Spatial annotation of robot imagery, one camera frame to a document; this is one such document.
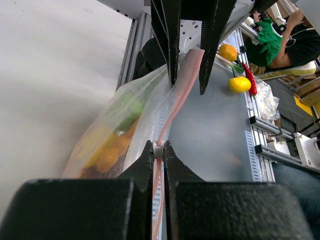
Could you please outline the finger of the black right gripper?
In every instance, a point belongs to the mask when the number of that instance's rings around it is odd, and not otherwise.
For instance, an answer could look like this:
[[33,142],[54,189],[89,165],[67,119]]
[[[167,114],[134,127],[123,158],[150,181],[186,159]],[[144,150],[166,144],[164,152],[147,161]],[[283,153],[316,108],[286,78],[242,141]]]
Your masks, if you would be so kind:
[[206,91],[218,46],[235,5],[235,0],[205,0],[200,8],[203,16],[200,48],[204,50],[199,70],[201,95]]
[[181,0],[150,1],[151,26],[167,64],[172,85],[178,75],[181,10]]

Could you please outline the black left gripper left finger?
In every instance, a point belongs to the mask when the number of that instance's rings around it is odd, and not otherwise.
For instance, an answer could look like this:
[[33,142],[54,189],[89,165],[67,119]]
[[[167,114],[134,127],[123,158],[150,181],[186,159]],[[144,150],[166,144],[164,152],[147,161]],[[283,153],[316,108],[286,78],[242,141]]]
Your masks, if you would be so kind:
[[3,240],[149,240],[154,149],[110,179],[33,179],[15,193]]

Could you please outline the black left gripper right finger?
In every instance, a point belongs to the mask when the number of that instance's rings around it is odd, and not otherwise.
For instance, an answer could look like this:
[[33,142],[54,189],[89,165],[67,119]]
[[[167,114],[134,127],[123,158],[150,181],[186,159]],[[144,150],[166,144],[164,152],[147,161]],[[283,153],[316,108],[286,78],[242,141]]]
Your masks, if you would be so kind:
[[163,147],[169,240],[312,240],[298,198],[284,185],[206,182]]

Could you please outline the orange red toy hot dog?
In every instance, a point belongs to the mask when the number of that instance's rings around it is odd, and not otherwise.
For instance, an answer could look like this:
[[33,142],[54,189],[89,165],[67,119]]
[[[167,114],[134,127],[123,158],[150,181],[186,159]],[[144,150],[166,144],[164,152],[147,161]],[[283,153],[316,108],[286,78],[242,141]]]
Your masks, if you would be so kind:
[[122,165],[114,165],[107,172],[99,172],[95,166],[84,168],[76,176],[77,179],[114,179],[123,171]]

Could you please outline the yellow toy fruit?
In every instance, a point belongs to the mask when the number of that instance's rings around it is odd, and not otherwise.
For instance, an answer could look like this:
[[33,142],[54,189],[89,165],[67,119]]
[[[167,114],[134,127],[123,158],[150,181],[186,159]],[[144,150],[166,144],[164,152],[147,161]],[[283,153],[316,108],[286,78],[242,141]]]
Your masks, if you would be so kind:
[[85,161],[83,168],[93,167],[103,150],[116,138],[117,134],[107,126],[97,127],[89,134],[84,135],[79,142],[79,158]]

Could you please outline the clear pink zip top bag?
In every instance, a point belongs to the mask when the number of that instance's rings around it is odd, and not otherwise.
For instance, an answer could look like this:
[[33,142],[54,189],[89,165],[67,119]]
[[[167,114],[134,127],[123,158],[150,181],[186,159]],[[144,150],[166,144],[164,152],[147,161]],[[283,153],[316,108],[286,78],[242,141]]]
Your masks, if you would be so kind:
[[190,49],[178,58],[174,85],[163,65],[121,86],[75,145],[63,172],[66,178],[116,178],[151,141],[156,152],[151,163],[153,239],[159,235],[165,201],[162,149],[171,122],[194,86],[203,55],[201,49]]

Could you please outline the green toy lime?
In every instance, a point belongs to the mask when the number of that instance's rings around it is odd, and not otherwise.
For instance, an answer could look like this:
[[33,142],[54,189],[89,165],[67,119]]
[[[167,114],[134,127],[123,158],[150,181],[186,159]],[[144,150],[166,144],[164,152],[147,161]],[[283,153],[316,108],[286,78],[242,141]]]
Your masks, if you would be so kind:
[[110,107],[116,130],[126,132],[144,110],[144,105],[133,93],[123,93]]

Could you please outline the orange toy food piece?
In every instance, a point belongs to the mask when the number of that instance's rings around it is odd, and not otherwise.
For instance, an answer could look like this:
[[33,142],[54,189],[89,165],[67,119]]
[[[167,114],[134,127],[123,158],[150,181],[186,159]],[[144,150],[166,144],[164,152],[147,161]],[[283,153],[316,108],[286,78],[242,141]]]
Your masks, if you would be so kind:
[[95,167],[100,173],[105,173],[110,170],[111,167],[118,161],[118,158],[127,152],[139,118],[140,115],[127,130],[127,132],[122,133],[120,136],[116,136],[115,140],[112,140],[110,143],[108,143],[105,149],[99,155]]

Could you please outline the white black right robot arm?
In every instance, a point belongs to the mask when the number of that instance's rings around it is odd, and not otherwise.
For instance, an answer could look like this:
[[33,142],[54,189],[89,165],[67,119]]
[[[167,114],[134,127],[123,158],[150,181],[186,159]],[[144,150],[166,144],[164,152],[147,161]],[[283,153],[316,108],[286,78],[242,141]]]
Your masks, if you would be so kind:
[[151,27],[154,37],[146,42],[138,59],[134,79],[167,65],[169,82],[177,80],[181,21],[201,21],[200,48],[204,50],[199,70],[199,91],[206,91],[218,46],[231,26],[234,0],[152,0]]

